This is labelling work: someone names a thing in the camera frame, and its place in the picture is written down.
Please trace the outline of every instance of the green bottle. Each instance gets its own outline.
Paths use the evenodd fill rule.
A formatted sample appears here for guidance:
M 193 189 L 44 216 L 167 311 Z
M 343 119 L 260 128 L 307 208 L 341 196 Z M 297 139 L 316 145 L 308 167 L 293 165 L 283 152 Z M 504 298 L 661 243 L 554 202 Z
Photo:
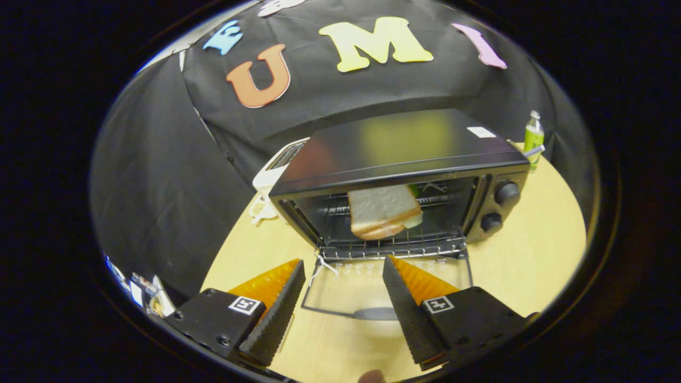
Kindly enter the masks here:
M 525 147 L 522 150 L 524 153 L 544 143 L 544 129 L 541 128 L 539 123 L 539 113 L 533 110 L 530 113 L 530 117 L 530 121 L 525 125 Z M 537 169 L 537 162 L 539 162 L 540 156 L 541 154 L 535 154 L 528 158 L 530 160 L 530 170 Z

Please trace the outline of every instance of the toaster oven door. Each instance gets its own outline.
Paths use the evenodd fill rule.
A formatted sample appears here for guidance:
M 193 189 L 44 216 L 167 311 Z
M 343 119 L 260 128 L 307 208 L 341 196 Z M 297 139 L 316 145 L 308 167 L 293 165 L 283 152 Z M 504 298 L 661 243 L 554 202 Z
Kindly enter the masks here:
M 468 257 L 399 256 L 428 273 L 463 290 L 473 286 Z M 394 321 L 397 316 L 383 281 L 383 259 L 317 261 L 302 308 L 359 320 Z

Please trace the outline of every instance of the pink letter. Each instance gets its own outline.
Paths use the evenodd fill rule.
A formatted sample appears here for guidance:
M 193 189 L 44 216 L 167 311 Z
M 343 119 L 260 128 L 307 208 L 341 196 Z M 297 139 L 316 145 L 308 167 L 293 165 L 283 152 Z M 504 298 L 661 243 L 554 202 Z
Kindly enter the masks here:
M 463 32 L 473 45 L 475 45 L 477 51 L 480 52 L 480 55 L 477 58 L 480 59 L 483 64 L 506 69 L 506 63 L 502 59 L 499 59 L 499 56 L 492 50 L 492 47 L 487 44 L 487 41 L 485 41 L 484 38 L 482 38 L 482 33 L 461 24 L 452 23 L 452 26 Z

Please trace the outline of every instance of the toaster oven knob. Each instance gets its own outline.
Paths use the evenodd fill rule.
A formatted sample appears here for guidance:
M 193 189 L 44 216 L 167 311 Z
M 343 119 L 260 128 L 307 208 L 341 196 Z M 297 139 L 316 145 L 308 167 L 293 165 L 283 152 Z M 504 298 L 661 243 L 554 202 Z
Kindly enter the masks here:
M 489 213 L 485 214 L 480 220 L 480 226 L 484 230 L 485 234 L 494 234 L 501 229 L 503 222 L 501 221 L 501 215 L 499 213 Z
M 515 206 L 519 200 L 520 190 L 518 189 L 518 185 L 516 185 L 514 182 L 506 183 L 502 187 L 498 188 L 494 194 L 494 201 L 496 201 L 496 203 L 503 208 L 511 208 Z

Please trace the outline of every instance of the white bread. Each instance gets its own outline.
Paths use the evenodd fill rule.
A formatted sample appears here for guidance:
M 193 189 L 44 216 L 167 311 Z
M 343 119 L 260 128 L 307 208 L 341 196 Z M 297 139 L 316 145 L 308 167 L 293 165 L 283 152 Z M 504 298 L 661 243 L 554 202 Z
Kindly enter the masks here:
M 360 237 L 361 239 L 364 239 L 365 241 L 376 241 L 377 239 L 384 239 L 389 236 L 398 234 L 404 229 L 406 229 L 406 227 L 402 224 L 387 225 L 383 226 L 382 228 L 377 228 L 376 230 L 370 232 L 359 234 L 357 236 Z
M 421 221 L 421 206 L 406 185 L 374 187 L 350 191 L 351 230 L 361 239 L 372 241 L 398 234 Z

